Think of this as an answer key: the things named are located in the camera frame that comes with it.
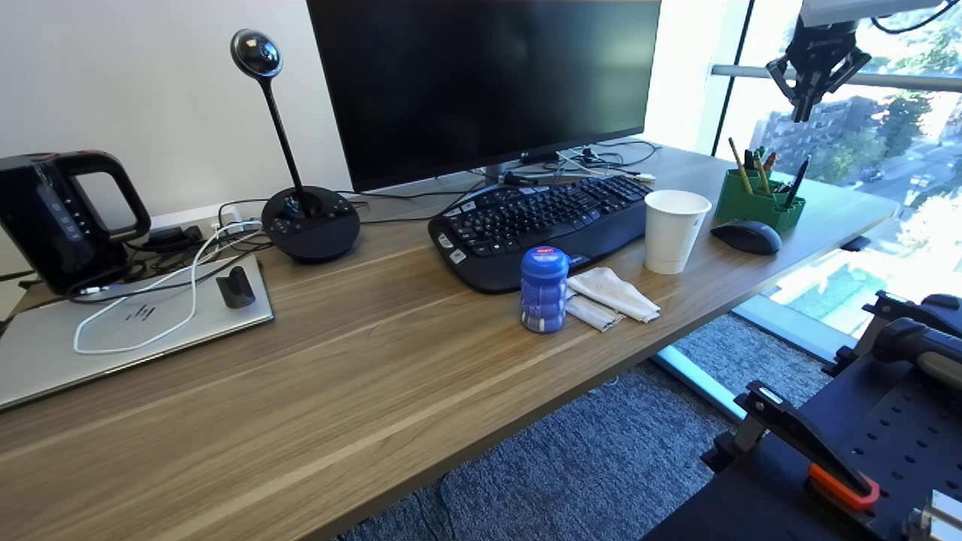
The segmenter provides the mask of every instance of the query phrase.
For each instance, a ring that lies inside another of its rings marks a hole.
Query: napkin
[[[633,322],[657,318],[657,304],[644,298],[632,282],[620,280],[610,266],[592,266],[592,269],[575,274],[567,276],[567,289],[610,309],[620,309]]]
[[[565,309],[601,333],[613,330],[626,318],[621,311],[613,311],[613,309],[608,309],[590,298],[579,298],[579,293],[567,298]]]

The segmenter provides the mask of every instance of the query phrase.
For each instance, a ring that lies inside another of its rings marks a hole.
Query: white cable
[[[72,350],[79,350],[79,354],[136,350],[136,349],[143,349],[143,346],[149,346],[149,343],[155,343],[155,340],[166,340],[166,335],[172,335],[175,330],[181,330],[182,325],[188,325],[188,318],[197,311],[197,263],[200,263],[200,256],[205,256],[206,245],[209,245],[220,233],[226,233],[226,230],[227,230],[227,229],[215,229],[215,230],[205,241],[205,245],[193,256],[188,266],[172,269],[172,274],[153,280],[149,284],[139,289],[139,292],[149,292],[149,289],[168,282],[172,276],[188,269],[188,311],[186,311],[181,322],[175,322],[172,327],[166,327],[166,330],[158,330],[158,333],[153,333],[153,335],[148,335],[148,340],[142,340],[142,343],[136,343],[136,346],[84,349],[84,346],[82,346],[84,327],[87,327],[90,322],[103,318],[107,309],[114,309],[114,306],[120,306],[124,301],[130,301],[130,298],[117,298],[117,301],[110,301],[107,306],[90,311],[84,322],[79,322],[79,327],[72,330]]]

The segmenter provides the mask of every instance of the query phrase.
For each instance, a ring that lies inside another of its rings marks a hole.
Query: laptop
[[[233,266],[243,266],[254,293],[253,304],[233,309],[215,284],[215,276],[227,276],[232,266],[226,266],[197,282],[193,314],[188,284],[133,293],[114,306],[57,301],[15,314],[0,335],[0,407],[274,322],[254,256],[239,259]]]

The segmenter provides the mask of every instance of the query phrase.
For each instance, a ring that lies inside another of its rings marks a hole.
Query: gray carpet
[[[804,403],[827,383],[819,360],[735,314],[721,314],[675,346],[734,391],[762,378]],[[687,387],[644,363],[361,518],[341,538],[644,538],[708,479],[699,454],[724,430],[731,422]]]

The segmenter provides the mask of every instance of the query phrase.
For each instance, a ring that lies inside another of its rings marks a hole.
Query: window
[[[779,172],[809,158],[811,181],[873,191],[902,205],[898,222],[870,233],[862,253],[833,253],[787,276],[768,298],[819,318],[849,335],[869,314],[877,289],[919,301],[933,292],[959,293],[962,282],[962,5],[933,25],[888,35],[856,25],[856,45],[870,54],[859,82],[791,121],[791,104],[767,79],[762,64],[780,58],[798,4],[755,4],[746,47],[718,142],[767,147]],[[908,27],[928,11],[884,19]]]

